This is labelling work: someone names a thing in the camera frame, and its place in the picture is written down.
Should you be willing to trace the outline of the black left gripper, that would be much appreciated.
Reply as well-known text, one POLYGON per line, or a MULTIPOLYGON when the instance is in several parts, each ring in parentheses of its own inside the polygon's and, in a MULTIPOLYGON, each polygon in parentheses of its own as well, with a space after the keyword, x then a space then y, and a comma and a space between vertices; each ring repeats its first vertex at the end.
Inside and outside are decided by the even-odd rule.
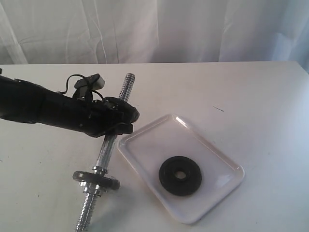
POLYGON ((131 134, 133 124, 128 122, 136 122, 139 117, 137 108, 115 97, 86 102, 55 93, 46 95, 41 104, 42 124, 82 132, 95 138, 131 134), (109 123, 109 115, 123 122, 109 123))

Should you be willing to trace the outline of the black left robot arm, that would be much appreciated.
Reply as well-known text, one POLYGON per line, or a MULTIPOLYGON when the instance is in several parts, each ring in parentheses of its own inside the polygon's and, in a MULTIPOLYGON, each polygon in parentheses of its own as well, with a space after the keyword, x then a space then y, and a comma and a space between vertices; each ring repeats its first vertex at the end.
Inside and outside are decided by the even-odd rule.
POLYGON ((0 77, 0 117, 18 123, 41 123, 82 132, 90 137, 131 134, 138 110, 128 103, 135 75, 125 77, 119 97, 103 97, 98 90, 105 85, 97 73, 78 75, 72 97, 38 84, 0 77))

